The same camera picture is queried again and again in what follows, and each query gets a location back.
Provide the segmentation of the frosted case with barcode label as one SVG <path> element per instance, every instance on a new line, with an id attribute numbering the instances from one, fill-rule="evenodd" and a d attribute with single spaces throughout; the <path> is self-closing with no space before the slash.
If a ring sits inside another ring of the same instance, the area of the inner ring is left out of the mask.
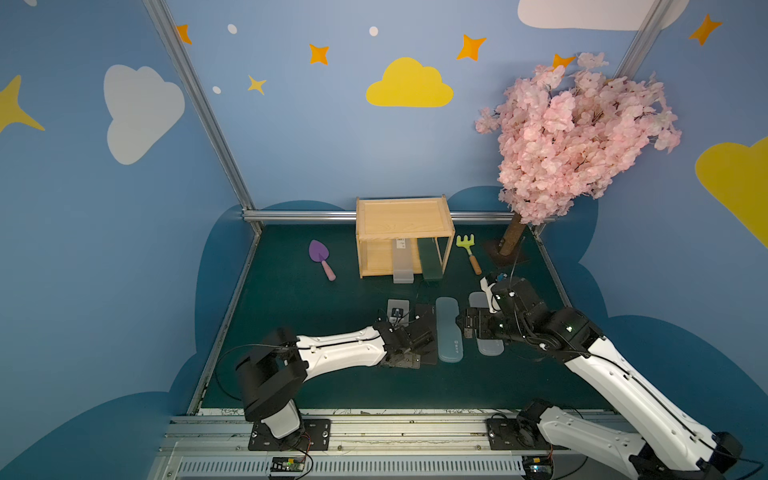
<path id="1" fill-rule="evenodd" d="M 393 326 L 389 323 L 386 309 L 388 326 L 385 330 L 387 349 L 385 363 L 396 368 L 418 369 L 420 367 L 420 355 L 413 351 L 411 317 L 408 326 Z"/>

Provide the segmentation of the clear rounded pencil case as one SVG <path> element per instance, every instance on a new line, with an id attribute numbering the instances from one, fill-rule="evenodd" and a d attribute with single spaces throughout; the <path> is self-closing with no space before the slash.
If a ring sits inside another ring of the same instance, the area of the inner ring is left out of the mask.
<path id="1" fill-rule="evenodd" d="M 481 292 L 473 292 L 469 295 L 469 306 L 471 308 L 487 308 L 488 302 L 486 295 Z M 488 357 L 500 356 L 504 352 L 504 343 L 501 340 L 477 339 L 478 351 L 480 354 Z"/>

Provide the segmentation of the teal translucent pencil case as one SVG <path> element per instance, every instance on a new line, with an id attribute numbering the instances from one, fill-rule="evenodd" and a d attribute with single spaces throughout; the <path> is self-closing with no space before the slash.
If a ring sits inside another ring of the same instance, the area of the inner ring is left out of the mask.
<path id="1" fill-rule="evenodd" d="M 439 297 L 435 301 L 438 358 L 445 363 L 463 359 L 463 335 L 456 323 L 460 315 L 458 301 Z"/>

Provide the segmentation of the black pencil case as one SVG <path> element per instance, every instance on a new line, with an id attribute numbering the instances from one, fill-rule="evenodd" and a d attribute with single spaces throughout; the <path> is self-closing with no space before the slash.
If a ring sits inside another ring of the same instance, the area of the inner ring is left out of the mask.
<path id="1" fill-rule="evenodd" d="M 428 304 L 417 304 L 411 324 L 416 327 L 416 352 L 420 355 L 421 363 L 436 366 L 438 346 L 435 308 Z"/>

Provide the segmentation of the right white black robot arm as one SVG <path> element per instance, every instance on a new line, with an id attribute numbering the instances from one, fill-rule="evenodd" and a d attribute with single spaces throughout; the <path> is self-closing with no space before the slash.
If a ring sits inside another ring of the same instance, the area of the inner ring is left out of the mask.
<path id="1" fill-rule="evenodd" d="M 536 400 L 517 419 L 553 446 L 576 451 L 629 479 L 722 479 L 742 444 L 687 415 L 644 378 L 579 310 L 553 310 L 519 277 L 483 279 L 484 307 L 455 318 L 467 338 L 522 343 L 561 362 L 631 426 L 622 432 Z"/>

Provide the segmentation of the dark green pencil case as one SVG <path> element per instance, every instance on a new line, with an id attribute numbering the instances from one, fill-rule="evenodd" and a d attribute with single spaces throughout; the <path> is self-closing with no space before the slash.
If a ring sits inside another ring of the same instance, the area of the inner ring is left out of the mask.
<path id="1" fill-rule="evenodd" d="M 440 281 L 444 270 L 438 241 L 435 238 L 419 238 L 417 247 L 423 279 L 431 282 Z"/>

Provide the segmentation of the wooden two-tier shelf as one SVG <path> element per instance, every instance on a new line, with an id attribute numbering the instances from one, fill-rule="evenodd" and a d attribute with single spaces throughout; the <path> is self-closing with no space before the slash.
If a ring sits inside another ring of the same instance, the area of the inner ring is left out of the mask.
<path id="1" fill-rule="evenodd" d="M 398 238 L 411 240 L 414 277 L 422 276 L 417 240 L 435 238 L 445 274 L 455 239 L 447 199 L 440 196 L 357 200 L 355 239 L 362 278 L 390 276 L 393 280 L 392 241 Z"/>

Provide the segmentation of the frosted case with cap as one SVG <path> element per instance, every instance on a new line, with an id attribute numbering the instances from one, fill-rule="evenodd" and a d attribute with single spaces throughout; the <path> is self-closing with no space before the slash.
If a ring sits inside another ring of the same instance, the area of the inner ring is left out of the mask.
<path id="1" fill-rule="evenodd" d="M 414 282 L 411 240 L 398 238 L 392 241 L 392 277 L 394 284 Z"/>

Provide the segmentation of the purple toy trowel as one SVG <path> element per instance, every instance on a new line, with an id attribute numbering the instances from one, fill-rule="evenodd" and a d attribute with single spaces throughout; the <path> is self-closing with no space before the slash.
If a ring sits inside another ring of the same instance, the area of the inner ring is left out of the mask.
<path id="1" fill-rule="evenodd" d="M 322 266 L 327 279 L 331 282 L 335 281 L 336 274 L 328 264 L 329 250 L 326 245 L 316 239 L 313 239 L 309 244 L 308 252 L 311 260 L 315 263 L 319 263 Z"/>

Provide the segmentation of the right green circuit board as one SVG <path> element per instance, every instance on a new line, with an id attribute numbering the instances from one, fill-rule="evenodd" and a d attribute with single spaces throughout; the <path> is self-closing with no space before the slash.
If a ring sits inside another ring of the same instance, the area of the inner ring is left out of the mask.
<path id="1" fill-rule="evenodd" d="M 550 457 L 524 456 L 522 467 L 525 480 L 551 480 L 553 478 L 553 460 Z"/>

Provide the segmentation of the green circuit board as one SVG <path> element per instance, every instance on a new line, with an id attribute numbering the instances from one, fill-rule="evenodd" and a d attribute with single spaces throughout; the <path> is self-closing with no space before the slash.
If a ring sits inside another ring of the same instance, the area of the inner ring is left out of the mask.
<path id="1" fill-rule="evenodd" d="M 271 476 L 301 476 L 308 471 L 307 459 L 296 456 L 276 456 L 270 460 Z"/>
<path id="2" fill-rule="evenodd" d="M 524 456 L 522 467 L 525 480 L 551 480 L 553 478 L 553 460 L 550 457 Z"/>

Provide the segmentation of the left green circuit board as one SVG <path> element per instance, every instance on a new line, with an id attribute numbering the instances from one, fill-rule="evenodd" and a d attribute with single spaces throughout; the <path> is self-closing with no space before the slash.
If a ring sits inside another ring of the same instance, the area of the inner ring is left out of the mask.
<path id="1" fill-rule="evenodd" d="M 271 476 L 301 476 L 308 471 L 307 459 L 296 456 L 276 456 L 270 460 Z"/>

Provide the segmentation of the pink cherry blossom tree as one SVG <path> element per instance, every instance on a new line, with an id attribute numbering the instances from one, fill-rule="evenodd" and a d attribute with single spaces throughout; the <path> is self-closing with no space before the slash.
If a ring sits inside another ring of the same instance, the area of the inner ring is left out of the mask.
<path id="1" fill-rule="evenodd" d="M 516 79 L 475 122 L 497 136 L 499 199 L 526 225 L 566 215 L 578 197 L 602 197 L 647 146 L 671 152 L 682 137 L 655 77 L 610 78 L 603 53 L 574 60 L 573 73 L 558 62 Z"/>

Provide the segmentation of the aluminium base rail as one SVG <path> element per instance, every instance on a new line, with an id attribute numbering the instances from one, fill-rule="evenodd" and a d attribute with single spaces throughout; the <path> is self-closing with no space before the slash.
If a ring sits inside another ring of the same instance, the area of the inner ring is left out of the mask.
<path id="1" fill-rule="evenodd" d="M 236 409 L 205 409 L 171 420 L 150 479 L 524 479 L 522 458 L 553 460 L 554 479 L 618 479 L 620 473 L 572 450 L 498 450 L 487 423 L 507 409 L 309 409 L 311 447 L 253 451 L 257 434 Z M 301 476 L 271 476 L 276 456 L 307 459 Z"/>

